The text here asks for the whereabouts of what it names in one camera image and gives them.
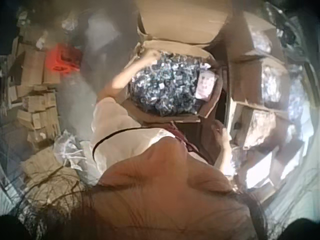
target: hand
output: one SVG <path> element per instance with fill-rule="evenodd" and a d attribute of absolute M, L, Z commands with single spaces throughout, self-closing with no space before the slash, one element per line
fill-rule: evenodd
<path fill-rule="evenodd" d="M 214 124 L 211 126 L 214 137 L 217 143 L 223 150 L 231 150 L 229 134 L 225 126 L 218 120 L 214 121 Z"/>
<path fill-rule="evenodd" d="M 141 62 L 144 66 L 151 65 L 155 63 L 157 60 L 159 60 L 161 57 L 161 53 L 157 50 L 148 50 L 144 56 L 141 58 Z"/>

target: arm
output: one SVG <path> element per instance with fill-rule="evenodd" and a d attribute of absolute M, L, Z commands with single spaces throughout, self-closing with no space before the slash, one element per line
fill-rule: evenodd
<path fill-rule="evenodd" d="M 221 152 L 214 164 L 214 166 L 219 169 L 223 174 L 226 173 L 226 169 L 230 165 L 232 149 L 230 147 L 229 135 L 225 126 L 219 122 L 215 121 L 214 125 L 211 127 L 216 141 L 221 147 Z"/>
<path fill-rule="evenodd" d="M 158 51 L 149 50 L 140 60 L 134 62 L 117 75 L 111 82 L 107 83 L 103 90 L 99 92 L 96 102 L 99 103 L 102 99 L 108 97 L 115 99 L 140 70 L 151 65 L 158 60 L 160 56 Z"/>

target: nose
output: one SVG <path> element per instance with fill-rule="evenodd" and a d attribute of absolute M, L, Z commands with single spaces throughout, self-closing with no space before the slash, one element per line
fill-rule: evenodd
<path fill-rule="evenodd" d="M 164 137 L 146 153 L 145 174 L 161 182 L 185 181 L 188 177 L 186 147 L 173 137 Z"/>

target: red crate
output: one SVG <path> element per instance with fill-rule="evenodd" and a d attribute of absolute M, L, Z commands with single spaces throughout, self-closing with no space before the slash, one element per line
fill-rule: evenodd
<path fill-rule="evenodd" d="M 73 46 L 58 43 L 46 53 L 45 66 L 53 72 L 68 74 L 80 70 L 82 52 Z"/>

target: black strap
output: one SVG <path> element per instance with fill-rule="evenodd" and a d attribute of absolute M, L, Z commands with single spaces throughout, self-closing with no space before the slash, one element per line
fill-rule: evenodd
<path fill-rule="evenodd" d="M 124 132 L 127 132 L 127 131 L 131 131 L 131 130 L 139 130 L 139 129 L 158 129 L 158 127 L 133 127 L 133 128 L 126 128 L 126 129 L 122 129 L 122 130 L 119 130 L 119 131 L 115 131 L 114 133 L 106 136 L 105 138 L 101 139 L 100 141 L 97 142 L 97 144 L 94 146 L 93 150 L 92 150 L 92 158 L 93 160 L 95 160 L 95 153 L 96 153 L 96 150 L 97 150 L 97 147 L 99 147 L 104 141 L 112 138 L 113 136 L 117 135 L 117 134 L 121 134 L 121 133 L 124 133 Z M 186 142 L 186 144 L 188 146 L 190 146 L 192 148 L 192 151 L 190 153 L 195 153 L 195 154 L 198 154 L 201 158 L 203 158 L 207 163 L 208 160 L 206 157 L 204 157 L 199 151 L 197 151 L 192 145 L 190 145 L 189 143 Z"/>
<path fill-rule="evenodd" d="M 112 133 L 112 134 L 106 136 L 105 138 L 101 139 L 100 141 L 98 141 L 98 143 L 94 146 L 94 148 L 92 150 L 93 160 L 95 160 L 95 153 L 96 153 L 97 147 L 99 147 L 100 144 L 102 144 L 104 141 L 108 140 L 109 138 L 112 138 L 114 135 L 121 134 L 123 132 L 131 131 L 131 130 L 151 129 L 151 128 L 152 127 L 133 127 L 133 128 L 126 128 L 126 129 L 122 129 L 122 130 L 119 130 L 119 131 L 115 131 L 114 133 Z"/>

